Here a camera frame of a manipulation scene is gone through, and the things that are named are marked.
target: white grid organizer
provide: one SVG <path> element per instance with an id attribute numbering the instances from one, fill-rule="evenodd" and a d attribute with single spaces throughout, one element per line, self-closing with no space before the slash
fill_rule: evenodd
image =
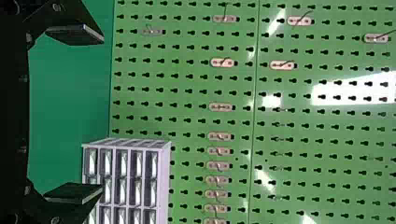
<path id="1" fill-rule="evenodd" d="M 104 185 L 85 223 L 167 223 L 171 145 L 122 138 L 83 144 L 82 183 Z"/>

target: pegboard panel seam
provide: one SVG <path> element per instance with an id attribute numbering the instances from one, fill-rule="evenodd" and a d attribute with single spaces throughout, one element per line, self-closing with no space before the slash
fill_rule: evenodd
<path id="1" fill-rule="evenodd" d="M 116 3 L 117 3 L 117 1 L 113 1 L 113 8 L 114 8 L 114 11 L 116 10 Z M 115 12 L 113 12 L 113 24 L 112 24 L 112 26 L 111 26 L 111 28 L 112 28 L 112 32 L 111 32 L 111 34 L 112 34 L 112 36 L 111 36 L 111 43 L 113 44 L 114 43 L 114 41 L 115 41 L 115 39 L 116 39 L 116 20 L 114 19 L 115 18 Z M 114 54 L 114 50 L 113 50 L 113 48 L 111 49 L 111 52 L 110 52 L 110 58 L 111 58 L 111 61 L 109 62 L 110 63 L 110 77 L 109 77 L 109 83 L 110 83 L 110 90 L 109 90 L 109 92 L 108 92 L 108 94 L 109 94 L 109 98 L 108 99 L 110 99 L 110 101 L 109 101 L 109 106 L 108 106 L 108 117 L 109 117 L 109 120 L 108 120 L 108 130 L 107 130 L 107 136 L 111 136 L 111 117 L 112 117 L 112 114 L 111 114 L 111 112 L 112 112 L 112 110 L 111 110 L 111 105 L 112 105 L 112 102 L 113 102 L 113 100 L 112 100 L 112 96 L 113 96 L 113 90 L 111 89 L 112 88 L 112 86 L 113 86 L 113 76 L 112 76 L 112 74 L 113 74 L 113 54 Z"/>
<path id="2" fill-rule="evenodd" d="M 259 43 L 260 43 L 260 38 L 261 38 L 261 30 L 260 30 L 260 27 L 261 27 L 261 4 L 262 4 L 262 0 L 259 0 L 259 6 L 258 6 L 258 13 L 257 13 L 257 31 L 256 31 L 256 34 L 257 34 L 257 39 L 256 39 L 256 44 L 257 44 L 257 48 L 256 48 L 256 52 L 255 52 L 255 55 L 256 55 L 256 64 L 255 64 L 255 67 L 256 67 L 256 71 L 255 71 L 255 73 L 256 73 L 256 76 L 254 76 L 255 78 L 256 78 L 256 82 L 254 83 L 254 90 L 253 90 L 253 92 L 254 92 L 254 97 L 256 98 L 256 96 L 257 96 L 257 85 L 258 85 L 258 81 L 257 81 L 257 76 L 258 76 L 258 73 L 259 73 L 259 71 L 258 71 L 258 69 L 259 69 L 259 61 L 260 61 L 260 59 L 259 59 L 259 52 L 260 52 L 260 50 L 261 50 L 261 48 L 260 48 L 260 45 L 259 45 Z M 250 206 L 250 204 L 251 204 L 251 193 L 252 193 L 252 191 L 251 191 L 251 188 L 252 188 L 252 185 L 253 185 L 253 169 L 254 169 L 254 162 L 253 162 L 253 153 L 254 153 L 254 133 L 255 133 L 255 127 L 256 127 L 256 104 L 257 104 L 257 101 L 256 100 L 254 100 L 253 101 L 254 103 L 254 105 L 253 105 L 253 127 L 252 127 L 252 141 L 251 141 L 251 156 L 250 156 L 250 158 L 251 158 L 251 160 L 250 160 L 250 183 L 249 183 L 249 192 L 248 192 L 248 197 L 249 197 L 249 200 L 248 200 L 248 205 L 247 205 L 247 209 L 248 209 L 248 216 L 247 216 L 247 224 L 250 224 L 250 211 L 251 211 L 251 206 Z"/>

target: metal clip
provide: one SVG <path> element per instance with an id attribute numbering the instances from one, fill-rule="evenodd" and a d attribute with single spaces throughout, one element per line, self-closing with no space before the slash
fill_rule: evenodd
<path id="1" fill-rule="evenodd" d="M 131 152 L 131 177 L 142 176 L 143 153 L 141 151 Z"/>
<path id="2" fill-rule="evenodd" d="M 225 67 L 225 68 L 230 68 L 235 66 L 235 61 L 230 59 L 230 58 L 213 58 L 210 60 L 210 64 L 213 67 Z"/>
<path id="3" fill-rule="evenodd" d="M 140 32 L 141 35 L 144 36 L 158 36 L 158 35 L 163 35 L 163 30 L 162 29 L 154 29 L 150 24 L 146 24 L 145 30 L 142 30 Z"/>
<path id="4" fill-rule="evenodd" d="M 210 141 L 229 142 L 233 140 L 233 135 L 230 133 L 209 133 L 207 138 Z"/>
<path id="5" fill-rule="evenodd" d="M 227 161 L 209 161 L 206 168 L 209 170 L 217 170 L 219 172 L 230 170 L 232 165 Z"/>
<path id="6" fill-rule="evenodd" d="M 233 106 L 223 103 L 211 103 L 209 109 L 213 112 L 231 112 L 233 111 Z"/>
<path id="7" fill-rule="evenodd" d="M 226 199 L 228 198 L 228 192 L 226 190 L 218 190 L 218 189 L 208 189 L 205 191 L 206 198 L 209 199 Z"/>
<path id="8" fill-rule="evenodd" d="M 213 16 L 213 22 L 237 22 L 237 17 L 233 15 L 216 15 Z"/>
<path id="9" fill-rule="evenodd" d="M 386 44 L 389 42 L 389 36 L 379 34 L 367 34 L 364 36 L 364 42 L 372 44 Z"/>
<path id="10" fill-rule="evenodd" d="M 224 175 L 209 175 L 205 178 L 207 184 L 216 184 L 217 187 L 221 187 L 230 183 L 227 176 Z"/>
<path id="11" fill-rule="evenodd" d="M 229 156 L 231 155 L 231 150 L 228 147 L 209 147 L 207 153 L 209 155 Z"/>
<path id="12" fill-rule="evenodd" d="M 271 61 L 270 67 L 274 70 L 290 71 L 296 68 L 294 61 Z"/>
<path id="13" fill-rule="evenodd" d="M 288 25 L 291 26 L 309 26 L 312 25 L 312 19 L 310 17 L 288 17 Z"/>
<path id="14" fill-rule="evenodd" d="M 144 209 L 143 210 L 143 223 L 144 224 L 155 224 L 156 222 L 156 210 Z"/>
<path id="15" fill-rule="evenodd" d="M 227 213 L 229 207 L 223 204 L 206 204 L 205 211 L 210 213 Z"/>
<path id="16" fill-rule="evenodd" d="M 97 179 L 96 177 L 88 177 L 87 180 L 85 181 L 85 183 L 87 184 L 97 184 Z"/>

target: metal bracket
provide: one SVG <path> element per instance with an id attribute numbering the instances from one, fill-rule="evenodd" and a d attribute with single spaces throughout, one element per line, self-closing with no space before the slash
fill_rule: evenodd
<path id="1" fill-rule="evenodd" d="M 216 184 L 217 186 L 227 185 L 230 183 L 229 178 L 224 175 L 209 175 L 205 178 L 206 184 Z"/>

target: green pegboard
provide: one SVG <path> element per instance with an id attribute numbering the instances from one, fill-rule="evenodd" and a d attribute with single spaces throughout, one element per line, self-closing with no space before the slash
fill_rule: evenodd
<path id="1" fill-rule="evenodd" d="M 238 22 L 213 22 L 224 10 Z M 305 13 L 313 25 L 287 25 Z M 209 203 L 230 206 L 218 217 L 238 224 L 394 222 L 394 47 L 361 41 L 392 30 L 393 14 L 390 1 L 117 1 L 111 135 L 174 143 L 172 223 L 204 223 Z M 273 60 L 297 67 L 272 70 Z M 208 161 L 233 168 L 210 171 Z M 209 175 L 232 183 L 209 186 Z M 207 189 L 231 195 L 217 202 Z"/>
<path id="2" fill-rule="evenodd" d="M 255 48 L 258 2 L 133 1 L 116 5 L 113 49 L 111 132 L 116 137 L 165 138 L 174 143 L 170 220 L 204 222 L 215 214 L 206 204 L 226 204 L 219 218 L 248 222 L 250 151 L 253 134 Z M 239 22 L 216 23 L 214 15 L 237 15 Z M 147 29 L 164 35 L 145 36 Z M 232 68 L 210 66 L 231 58 Z M 234 106 L 212 112 L 211 103 Z M 233 134 L 232 142 L 211 142 L 210 132 Z M 209 147 L 229 147 L 233 155 L 209 155 Z M 231 171 L 210 171 L 208 161 L 227 161 Z M 223 175 L 232 183 L 218 188 L 203 179 Z M 230 193 L 217 202 L 208 189 Z"/>
<path id="3" fill-rule="evenodd" d="M 261 1 L 249 223 L 394 223 L 393 3 Z"/>

